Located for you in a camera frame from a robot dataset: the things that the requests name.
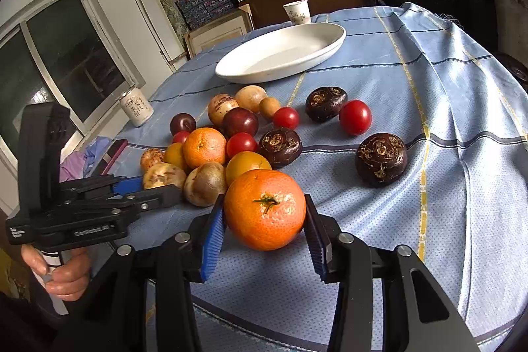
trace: window frame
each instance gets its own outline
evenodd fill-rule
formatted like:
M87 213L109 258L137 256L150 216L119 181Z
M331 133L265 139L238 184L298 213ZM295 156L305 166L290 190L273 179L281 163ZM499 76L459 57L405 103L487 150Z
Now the window frame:
M33 61L42 76L42 79L48 86L53 97L61 105L70 109L70 119L77 127L78 131L68 141L63 149L63 157L70 154L85 137L89 136L91 131L99 126L100 120L107 112L113 109L118 104L118 96L122 92L136 86L141 88L145 84L143 76L138 71L132 59L128 56L121 41L114 32L110 21L106 17L101 5L97 0L80 0L86 15L90 19L98 37L106 48L108 54L116 64L118 70L121 72L125 81L120 84L102 103L86 118L81 121L77 114L70 107L65 97L55 84L51 75L49 74L46 65L42 61L39 52L35 47L35 43L31 37L29 29L27 28L27 21L33 16L40 13L46 7L52 5L59 0L33 0L14 16L12 16L6 23L0 26L0 48L4 46L17 32L22 32L27 47L33 57ZM5 141L0 136L0 158L2 162L9 168L9 170L16 176L17 172L17 158L11 152Z

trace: finger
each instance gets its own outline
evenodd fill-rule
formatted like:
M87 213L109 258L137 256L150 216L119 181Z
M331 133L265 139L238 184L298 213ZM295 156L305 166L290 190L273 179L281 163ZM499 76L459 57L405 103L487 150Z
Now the finger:
M48 273L48 265L44 261L43 257L31 245L22 245L22 260L33 270L41 276Z
M55 282L49 281L46 284L46 291L49 294L56 294L57 296L66 296L86 289L88 286L88 277L83 276L73 282Z
M67 294L65 296L57 296L57 297L59 297L61 300L64 300L64 301L76 301L81 298L81 295L83 295L83 293L84 293L84 290L81 290L81 291L74 292L73 294Z
M71 256L76 257L77 255L85 254L86 251L88 251L88 249L83 247L83 248L71 249L70 253L71 253Z
M57 267L51 274L51 279L59 283L76 281L88 273L90 265L88 254L77 255L63 266Z

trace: white oval dish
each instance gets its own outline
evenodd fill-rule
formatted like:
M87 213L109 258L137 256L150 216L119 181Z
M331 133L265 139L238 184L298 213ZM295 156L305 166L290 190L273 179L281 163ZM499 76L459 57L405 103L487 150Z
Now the white oval dish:
M216 65L215 72L240 84L278 80L333 56L346 34L342 26L333 23L307 23L274 30L228 52Z

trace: stacked boxes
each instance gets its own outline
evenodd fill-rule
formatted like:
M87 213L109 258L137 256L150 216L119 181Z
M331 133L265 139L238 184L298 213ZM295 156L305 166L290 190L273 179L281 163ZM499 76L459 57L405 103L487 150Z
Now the stacked boxes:
M209 23L234 8L231 0L176 0L191 30Z

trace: striped tablecloth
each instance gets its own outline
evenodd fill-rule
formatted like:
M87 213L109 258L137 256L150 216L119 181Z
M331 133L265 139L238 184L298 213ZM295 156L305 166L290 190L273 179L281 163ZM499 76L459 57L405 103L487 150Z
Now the striped tablecloth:
M417 5L369 7L317 15L347 37L329 60L299 75L265 82L268 95L298 110L304 150L283 172L310 193L323 214L371 246L409 244L464 317L482 351L493 351L523 311L528 293L528 97L489 52L449 21ZM290 26L278 24L200 53L167 79L151 102L154 116L128 124L129 146L113 168L141 174L139 157L171 142L169 122L188 112L209 123L207 105L242 86L215 76L216 63L244 41ZM337 119L311 122L306 96L339 86L366 102L370 133L390 132L408 146L403 177L382 189L364 186L354 166L365 138L347 136ZM256 138L270 125L262 122ZM153 211L122 243L161 244L209 209L181 204ZM193 284L196 319L206 352L324 351L337 285L321 283L303 235L274 252L244 248L229 232L215 273ZM375 283L372 349L382 348L381 287ZM149 350L155 350L150 311Z

